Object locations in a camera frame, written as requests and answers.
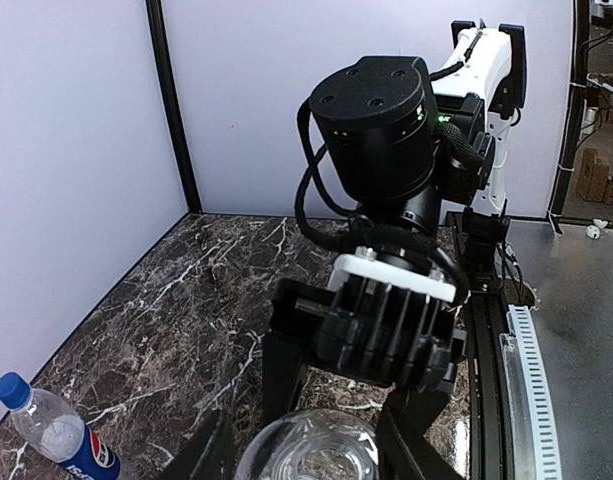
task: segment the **clear glass object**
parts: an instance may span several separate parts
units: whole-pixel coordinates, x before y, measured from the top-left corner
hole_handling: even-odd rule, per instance
[[[339,410],[311,409],[268,425],[248,446],[235,480],[377,480],[373,429]]]

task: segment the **blue bottle cap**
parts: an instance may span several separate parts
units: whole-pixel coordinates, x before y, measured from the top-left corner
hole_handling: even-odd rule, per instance
[[[32,389],[15,372],[10,372],[0,378],[0,400],[11,411],[19,410],[28,403]]]

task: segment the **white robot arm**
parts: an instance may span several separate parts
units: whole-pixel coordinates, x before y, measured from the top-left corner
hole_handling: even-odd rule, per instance
[[[475,38],[480,36],[472,54],[466,61],[466,54]],[[493,99],[502,81],[512,68],[511,37],[494,28],[469,28],[459,32],[458,43],[444,68],[457,62],[464,62],[459,71],[433,82],[436,95],[464,98],[475,94],[485,102],[486,132],[495,137],[495,160],[486,189],[478,192],[473,209],[477,213],[501,214],[506,203],[504,169],[508,157],[507,138],[513,122],[491,111]]]

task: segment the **black bracket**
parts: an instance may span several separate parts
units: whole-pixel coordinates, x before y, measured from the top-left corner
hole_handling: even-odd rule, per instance
[[[265,423],[295,406],[306,365],[379,387],[424,391],[437,388],[463,359],[465,338],[454,328],[454,312],[409,291],[377,286],[369,294],[368,288],[359,278],[337,292],[279,282],[263,342]]]
[[[510,35],[513,54],[510,73],[499,84],[491,110],[500,113],[502,119],[507,120],[513,116],[515,109],[523,108],[526,102],[526,35],[524,27],[519,25],[502,24],[499,31]]]
[[[433,181],[437,191],[444,200],[470,205],[478,190],[483,190],[490,177],[495,160],[495,137],[486,133],[484,101],[475,94],[465,98],[437,96],[437,106],[442,114],[451,117],[455,125],[473,148],[484,158],[479,169],[467,169],[461,166],[459,158],[453,162],[450,158],[437,162]],[[452,149],[444,154],[452,155]]]
[[[235,445],[230,419],[225,411],[215,410],[158,480],[230,480],[234,462]]]
[[[461,258],[469,276],[471,290],[497,290],[499,278],[494,271],[495,250],[508,235],[510,219],[506,216],[506,206],[500,215],[482,215],[466,207],[460,217],[459,227],[465,238]]]
[[[488,218],[499,227],[496,235],[505,238],[507,225],[502,228],[499,217]],[[509,333],[508,306],[498,288],[501,280],[494,265],[483,268],[481,263],[467,260],[465,223],[466,214],[449,213],[446,217],[446,224],[456,229],[457,252],[471,283],[471,298],[463,311],[471,389],[471,478],[505,480],[514,478],[510,403],[500,342],[500,335]],[[479,233],[488,238],[486,242],[491,241],[490,235]],[[483,256],[485,250],[475,252]]]
[[[295,409],[304,385],[308,365],[384,387],[392,385],[395,378],[401,379],[402,372],[407,371],[405,356],[389,357],[387,344],[382,341],[370,341],[370,338],[377,338],[370,336],[371,330],[375,328],[366,330],[357,326],[359,323],[345,323],[344,319],[339,316],[334,317],[336,324],[340,328],[344,325],[351,328],[347,330],[341,328],[338,332],[339,336],[336,336],[335,332],[328,332],[331,338],[327,338],[324,342],[329,346],[331,344],[341,346],[340,349],[335,347],[332,350],[339,353],[339,361],[334,362],[322,356],[322,350],[317,348],[318,340],[322,336],[327,316],[331,311],[339,313],[335,310],[339,302],[339,299],[336,300],[336,298],[337,295],[334,292],[313,288],[300,282],[291,280],[280,282],[273,299],[274,313],[271,318],[271,330],[265,335],[262,344],[264,424],[269,424]],[[437,312],[434,312],[433,315],[429,315],[429,318],[436,318],[436,316]],[[368,335],[367,341],[362,344],[365,347],[364,355],[357,356],[355,355],[357,352],[349,350],[352,341],[347,341],[352,339],[349,339],[348,331],[356,334],[353,337],[355,339],[364,334]],[[424,358],[429,359],[423,363],[426,366],[424,373],[433,378],[441,372],[439,380],[433,382],[432,388],[424,388],[424,382],[414,385],[402,382],[403,386],[391,392],[386,400],[384,413],[380,417],[376,430],[380,452],[379,468],[382,470],[380,478],[384,480],[394,478],[457,480],[460,478],[424,438],[426,430],[448,405],[455,383],[457,364],[465,358],[465,332],[454,330],[451,337],[451,349],[446,358],[446,366],[442,368],[434,367],[444,365],[444,363],[442,361],[436,364],[433,360],[433,352],[441,359],[444,358],[444,354],[441,353],[443,350],[435,351],[432,345],[424,348],[428,354]],[[421,337],[415,338],[417,341],[410,339],[408,343],[423,344],[420,342],[423,340]],[[379,344],[382,344],[382,347],[386,345],[386,355],[378,347]],[[386,376],[382,376],[383,368],[379,370],[361,368],[367,359],[366,364],[371,364],[373,356],[377,364],[388,367],[385,369]],[[341,361],[345,357],[348,363]]]
[[[459,43],[459,32],[462,30],[467,30],[469,28],[477,28],[477,24],[473,21],[463,21],[463,20],[455,20],[450,25],[453,31],[453,47],[456,47]]]

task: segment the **black frame post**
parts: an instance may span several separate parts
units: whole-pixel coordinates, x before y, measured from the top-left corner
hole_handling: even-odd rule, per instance
[[[201,213],[202,204],[197,190],[197,182],[179,109],[161,0],[146,0],[146,11],[148,12],[148,23],[153,40],[153,53],[157,65],[159,85],[162,91],[162,100],[166,110],[166,119],[168,120],[168,129],[173,143],[173,150],[175,151],[184,195],[186,196],[186,203],[191,213]]]
[[[546,219],[550,220],[558,233],[559,218],[564,211],[566,195],[572,178],[577,146],[582,129],[584,116],[584,99],[586,98],[586,76],[588,74],[588,45],[589,38],[589,5],[586,0],[575,0],[575,36],[573,38],[572,66],[570,74],[571,86],[568,92],[568,110],[566,113],[566,128],[557,165],[557,174],[551,191],[551,198],[546,212]]]

